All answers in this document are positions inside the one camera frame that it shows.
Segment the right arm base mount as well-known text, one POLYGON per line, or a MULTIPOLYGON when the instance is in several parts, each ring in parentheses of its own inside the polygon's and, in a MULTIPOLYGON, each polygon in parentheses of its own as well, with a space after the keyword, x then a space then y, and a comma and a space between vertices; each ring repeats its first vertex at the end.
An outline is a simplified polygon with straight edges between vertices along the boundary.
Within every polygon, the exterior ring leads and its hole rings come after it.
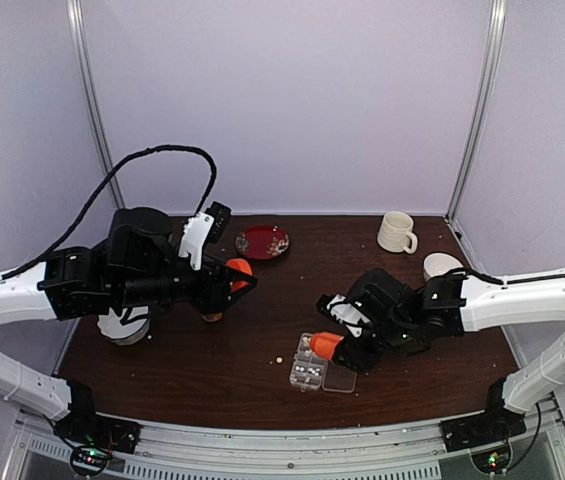
POLYGON ((527 431, 525 415, 501 405, 442 421, 440 427, 448 453, 468 450, 473 466, 491 477, 507 473, 514 465, 511 439, 527 431))

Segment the orange pill bottle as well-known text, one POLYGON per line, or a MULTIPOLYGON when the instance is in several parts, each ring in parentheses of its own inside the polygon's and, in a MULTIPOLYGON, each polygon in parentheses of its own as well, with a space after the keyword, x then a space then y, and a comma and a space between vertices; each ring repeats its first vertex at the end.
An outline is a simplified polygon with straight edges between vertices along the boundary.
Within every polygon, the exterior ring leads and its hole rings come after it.
POLYGON ((319 332, 311 337, 309 347, 316 356, 331 361, 335 355, 336 348, 342 340, 342 335, 331 332, 319 332))

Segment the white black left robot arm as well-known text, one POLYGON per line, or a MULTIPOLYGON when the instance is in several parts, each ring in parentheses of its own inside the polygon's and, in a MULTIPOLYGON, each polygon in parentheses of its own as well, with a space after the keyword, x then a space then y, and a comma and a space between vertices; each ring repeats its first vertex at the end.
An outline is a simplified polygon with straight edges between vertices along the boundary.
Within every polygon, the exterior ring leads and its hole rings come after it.
MULTIPOLYGON (((53 250, 30 267, 1 272, 0 325, 94 317, 105 338, 127 346, 148 333, 152 314, 176 303, 216 321, 257 284, 247 262, 205 252, 222 235, 230 213, 213 203, 189 218, 175 241, 165 213, 120 209, 108 237, 96 246, 53 250)), ((105 436, 89 387, 46 376, 2 352, 0 395, 68 427, 85 444, 105 436)))

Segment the grey lid pill bottle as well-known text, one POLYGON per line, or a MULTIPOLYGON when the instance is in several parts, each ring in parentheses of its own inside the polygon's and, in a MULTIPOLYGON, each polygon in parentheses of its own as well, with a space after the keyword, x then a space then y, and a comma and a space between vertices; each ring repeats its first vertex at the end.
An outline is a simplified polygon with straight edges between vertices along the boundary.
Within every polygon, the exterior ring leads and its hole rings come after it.
POLYGON ((208 323, 215 323, 220 321, 223 318, 223 313, 207 313, 202 315, 202 319, 208 323))

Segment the clear plastic pill organizer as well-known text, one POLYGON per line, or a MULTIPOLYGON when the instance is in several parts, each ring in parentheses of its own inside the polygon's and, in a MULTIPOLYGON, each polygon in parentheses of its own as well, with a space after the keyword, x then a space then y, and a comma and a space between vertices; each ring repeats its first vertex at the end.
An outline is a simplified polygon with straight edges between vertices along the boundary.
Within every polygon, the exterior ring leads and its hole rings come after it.
POLYGON ((327 393, 353 393, 357 374, 318 357, 310 349, 313 335, 302 333, 293 357, 289 383, 302 392, 323 390, 327 393))

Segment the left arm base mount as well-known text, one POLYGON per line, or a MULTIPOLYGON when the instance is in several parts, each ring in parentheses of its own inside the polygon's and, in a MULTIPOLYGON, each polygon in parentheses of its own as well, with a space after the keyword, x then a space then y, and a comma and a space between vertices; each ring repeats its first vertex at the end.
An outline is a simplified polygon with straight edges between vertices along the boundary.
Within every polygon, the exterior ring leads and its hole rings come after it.
POLYGON ((70 404, 66 416, 47 422, 69 448, 69 466, 85 479, 102 474, 115 453, 133 454, 141 433, 139 423, 100 415, 90 403, 70 404))

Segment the orange bottle lid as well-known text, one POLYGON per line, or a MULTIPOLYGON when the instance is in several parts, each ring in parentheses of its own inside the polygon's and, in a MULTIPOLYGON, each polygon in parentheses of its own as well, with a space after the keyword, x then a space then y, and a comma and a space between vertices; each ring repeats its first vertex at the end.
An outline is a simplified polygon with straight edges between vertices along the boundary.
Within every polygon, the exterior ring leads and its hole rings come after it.
POLYGON ((231 292, 236 293, 250 285, 249 279, 253 271, 251 265, 243 258, 232 258, 227 261, 226 266, 232 271, 239 273, 231 280, 231 292))

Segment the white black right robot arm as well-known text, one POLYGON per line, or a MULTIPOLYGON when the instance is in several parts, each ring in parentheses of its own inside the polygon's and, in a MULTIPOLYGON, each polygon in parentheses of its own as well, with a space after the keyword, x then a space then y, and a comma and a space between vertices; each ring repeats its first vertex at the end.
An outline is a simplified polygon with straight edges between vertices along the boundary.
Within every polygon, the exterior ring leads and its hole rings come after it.
MULTIPOLYGON (((319 356, 367 373, 387 352, 417 354, 433 341, 503 325, 565 322, 565 268, 493 277, 466 267, 433 276, 420 288, 376 268, 319 309, 347 329, 319 334, 319 356)), ((481 440, 497 440, 543 397, 565 383, 565 331, 526 367, 495 382, 484 412, 473 417, 481 440)))

